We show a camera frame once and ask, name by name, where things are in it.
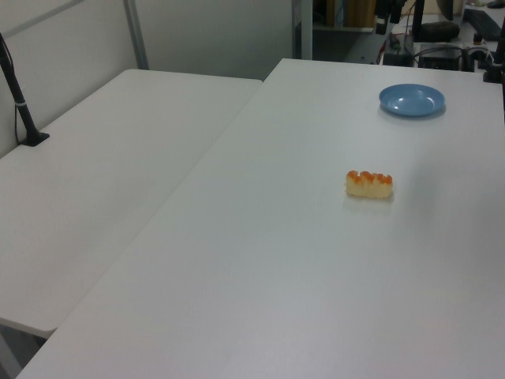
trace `blue plate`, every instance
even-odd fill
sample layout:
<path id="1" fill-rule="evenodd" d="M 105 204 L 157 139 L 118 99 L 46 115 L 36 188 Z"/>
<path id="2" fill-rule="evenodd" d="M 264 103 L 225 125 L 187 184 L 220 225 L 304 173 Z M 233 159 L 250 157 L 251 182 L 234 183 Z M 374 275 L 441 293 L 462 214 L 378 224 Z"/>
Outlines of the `blue plate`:
<path id="1" fill-rule="evenodd" d="M 397 84 L 379 94 L 380 105 L 403 116 L 425 116 L 436 113 L 445 104 L 442 92 L 420 84 Z"/>

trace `white folding table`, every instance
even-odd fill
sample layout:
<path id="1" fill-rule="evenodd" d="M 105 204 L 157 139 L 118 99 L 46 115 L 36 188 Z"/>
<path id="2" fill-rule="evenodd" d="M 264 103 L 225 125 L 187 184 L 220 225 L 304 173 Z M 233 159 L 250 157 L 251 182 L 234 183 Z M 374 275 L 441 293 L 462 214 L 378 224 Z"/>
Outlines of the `white folding table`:
<path id="1" fill-rule="evenodd" d="M 47 338 L 260 84 L 125 71 L 0 159 L 0 324 Z"/>
<path id="2" fill-rule="evenodd" d="M 283 60 L 19 378 L 502 377 L 504 131 L 477 74 Z"/>

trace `microphone stand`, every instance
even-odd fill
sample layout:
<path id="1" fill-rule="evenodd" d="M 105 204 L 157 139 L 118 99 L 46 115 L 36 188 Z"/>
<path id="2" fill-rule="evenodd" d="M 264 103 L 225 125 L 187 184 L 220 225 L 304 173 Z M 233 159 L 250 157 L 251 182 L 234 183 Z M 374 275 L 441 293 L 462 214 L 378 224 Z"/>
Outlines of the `microphone stand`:
<path id="1" fill-rule="evenodd" d="M 23 92 L 19 86 L 16 79 L 16 74 L 14 73 L 13 63 L 10 60 L 9 52 L 7 50 L 7 45 L 5 40 L 0 33 L 0 66 L 2 67 L 3 74 L 6 77 L 7 84 L 9 85 L 10 91 L 13 94 L 14 103 L 19 111 L 21 119 L 23 120 L 24 127 L 26 129 L 26 139 L 21 141 L 20 144 L 25 144 L 27 146 L 36 146 L 40 142 L 49 138 L 49 134 L 41 133 L 35 128 L 32 116 L 28 110 L 28 105 L 24 100 Z"/>

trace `white partition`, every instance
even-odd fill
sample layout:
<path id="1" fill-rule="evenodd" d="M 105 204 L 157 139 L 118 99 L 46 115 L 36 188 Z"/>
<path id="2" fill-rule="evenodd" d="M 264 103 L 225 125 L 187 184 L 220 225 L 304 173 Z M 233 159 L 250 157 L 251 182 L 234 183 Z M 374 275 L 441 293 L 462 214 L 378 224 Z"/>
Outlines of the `white partition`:
<path id="1" fill-rule="evenodd" d="M 0 9 L 12 8 L 13 2 L 0 0 Z M 20 2 L 30 17 L 47 14 L 55 6 L 67 2 L 42 3 Z M 29 22 L 30 17 L 18 17 L 17 23 Z M 78 2 L 8 36 L 6 43 L 38 129 L 54 121 L 121 71 L 137 67 L 122 0 Z M 13 129 L 14 102 L 6 80 L 0 74 L 0 156 L 16 146 Z M 18 129 L 22 137 L 22 123 Z"/>
<path id="2" fill-rule="evenodd" d="M 293 56 L 292 0 L 137 1 L 149 68 L 264 80 Z"/>

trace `bread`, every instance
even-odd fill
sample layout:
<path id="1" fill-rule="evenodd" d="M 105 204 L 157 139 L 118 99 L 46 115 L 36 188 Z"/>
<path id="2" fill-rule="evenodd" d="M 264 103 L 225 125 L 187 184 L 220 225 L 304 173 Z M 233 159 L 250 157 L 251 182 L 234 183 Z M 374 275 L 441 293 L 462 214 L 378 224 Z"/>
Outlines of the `bread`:
<path id="1" fill-rule="evenodd" d="M 362 171 L 349 171 L 346 176 L 346 192 L 361 197 L 387 198 L 393 191 L 393 178 L 390 175 L 370 174 Z"/>

